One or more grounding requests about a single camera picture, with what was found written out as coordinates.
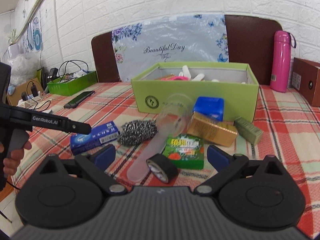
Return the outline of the person's left hand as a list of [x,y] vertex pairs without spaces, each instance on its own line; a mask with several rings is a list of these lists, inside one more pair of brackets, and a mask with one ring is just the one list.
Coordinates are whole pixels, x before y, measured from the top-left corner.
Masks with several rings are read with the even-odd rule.
[[3,172],[4,174],[13,176],[17,172],[22,159],[24,158],[24,150],[30,150],[32,145],[30,141],[27,141],[25,145],[17,150],[11,152],[10,158],[4,158],[3,160]]

